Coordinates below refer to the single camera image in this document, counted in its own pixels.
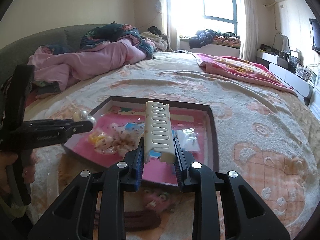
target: window frame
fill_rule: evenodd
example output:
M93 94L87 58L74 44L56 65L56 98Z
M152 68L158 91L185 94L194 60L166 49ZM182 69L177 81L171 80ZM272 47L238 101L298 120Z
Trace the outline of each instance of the window frame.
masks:
M237 1L236 0L232 0L232 7L233 7L233 20L229 20L229 19L225 19L225 18L220 18L220 17L215 17L215 16L207 16L204 14L205 12L205 3L203 0L203 17L205 19L209 19L209 20L216 20L216 21L220 21L220 22L226 22L226 23L232 23L235 25L235 29L234 29L234 34L238 34L238 14L237 14Z

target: transparent plastic ball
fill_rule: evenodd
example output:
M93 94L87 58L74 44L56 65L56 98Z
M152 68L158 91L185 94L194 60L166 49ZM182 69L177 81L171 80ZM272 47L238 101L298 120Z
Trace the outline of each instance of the transparent plastic ball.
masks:
M73 121L75 122L80 122L80 121L90 121L92 123L93 126L95 126L97 124L96 119L89 114L87 111L85 110L79 110L76 111L73 116L72 116Z

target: window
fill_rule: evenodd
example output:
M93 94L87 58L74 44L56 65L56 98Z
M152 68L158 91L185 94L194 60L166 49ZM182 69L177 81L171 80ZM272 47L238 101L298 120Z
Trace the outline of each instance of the window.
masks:
M194 36L212 29L237 34L236 0L172 0L178 33Z

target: pink blanket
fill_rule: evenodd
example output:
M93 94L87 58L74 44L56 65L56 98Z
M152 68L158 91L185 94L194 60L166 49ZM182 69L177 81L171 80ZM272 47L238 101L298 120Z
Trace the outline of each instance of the pink blanket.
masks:
M39 47L29 57L28 64L35 65L36 82L58 82L63 91L80 80L134 64L145 57L145 53L132 45L131 38L125 38L112 43L105 41L93 49L59 55L49 54Z
M295 94L292 88L282 84L265 66L235 57L216 57L194 54L198 65L207 73L241 80L247 83L272 87Z

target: hand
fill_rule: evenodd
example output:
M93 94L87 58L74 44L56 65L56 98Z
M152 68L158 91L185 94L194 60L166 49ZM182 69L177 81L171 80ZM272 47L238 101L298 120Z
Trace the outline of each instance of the hand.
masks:
M10 187L8 185L8 178L6 172L6 166L14 164L18 155L11 152L0 152L0 193L10 193ZM35 181L35 168L36 155L32 152L30 155L30 166L24 167L21 176L24 178L24 183L32 183Z

